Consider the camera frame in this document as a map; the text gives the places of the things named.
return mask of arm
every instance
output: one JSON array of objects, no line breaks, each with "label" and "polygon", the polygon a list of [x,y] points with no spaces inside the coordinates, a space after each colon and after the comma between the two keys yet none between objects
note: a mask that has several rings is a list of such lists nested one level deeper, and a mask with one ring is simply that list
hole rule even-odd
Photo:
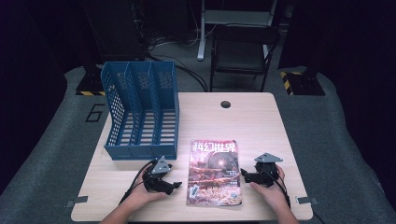
[{"label": "arm", "polygon": [[117,206],[110,214],[103,219],[102,224],[126,223],[128,217],[146,204],[163,199],[166,194],[163,192],[148,192],[143,184],[143,175],[137,178],[135,188],[131,194],[119,206]]},{"label": "arm", "polygon": [[[279,176],[284,179],[285,173],[283,173],[282,168],[276,166],[279,171]],[[284,185],[283,181],[278,179],[279,184]],[[297,218],[291,212],[286,200],[285,195],[278,185],[274,184],[270,188],[265,188],[254,182],[250,182],[250,186],[255,189],[264,200],[271,206],[274,210],[279,224],[296,224],[299,223]]]}]

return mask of black curtain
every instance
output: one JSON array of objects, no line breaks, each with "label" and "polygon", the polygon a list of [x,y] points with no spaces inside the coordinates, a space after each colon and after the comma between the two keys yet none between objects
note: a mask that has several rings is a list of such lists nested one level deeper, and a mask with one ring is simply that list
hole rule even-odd
[{"label": "black curtain", "polygon": [[[279,62],[279,68],[292,70],[295,66],[309,67],[316,58],[323,58],[318,71],[336,87],[347,129],[363,158],[375,170],[393,208],[395,11],[396,3],[386,0],[296,1]],[[323,42],[329,30],[337,33]]]},{"label": "black curtain", "polygon": [[0,6],[0,57],[3,192],[64,98],[64,73],[100,56],[78,0],[7,0]]}]

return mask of book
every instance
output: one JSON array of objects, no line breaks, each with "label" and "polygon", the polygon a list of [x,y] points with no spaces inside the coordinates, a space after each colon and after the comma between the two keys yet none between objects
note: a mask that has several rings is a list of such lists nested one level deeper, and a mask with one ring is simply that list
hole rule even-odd
[{"label": "book", "polygon": [[187,204],[231,206],[241,203],[236,142],[191,141]]}]

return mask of chair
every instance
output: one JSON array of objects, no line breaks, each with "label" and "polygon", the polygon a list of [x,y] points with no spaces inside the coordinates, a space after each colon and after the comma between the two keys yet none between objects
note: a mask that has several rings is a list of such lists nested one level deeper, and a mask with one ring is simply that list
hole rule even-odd
[{"label": "chair", "polygon": [[279,38],[279,32],[271,26],[245,24],[218,26],[213,34],[209,91],[214,87],[224,88],[213,85],[215,73],[253,75],[254,79],[263,76],[260,87],[260,91],[263,91],[273,51]]}]

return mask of file organizer compartment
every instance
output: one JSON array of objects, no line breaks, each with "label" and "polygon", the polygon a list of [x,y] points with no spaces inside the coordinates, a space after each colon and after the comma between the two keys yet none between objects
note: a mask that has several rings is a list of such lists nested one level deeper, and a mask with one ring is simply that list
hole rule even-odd
[{"label": "file organizer compartment", "polygon": [[105,149],[114,161],[177,158],[173,62],[107,62],[101,74],[112,120]]}]

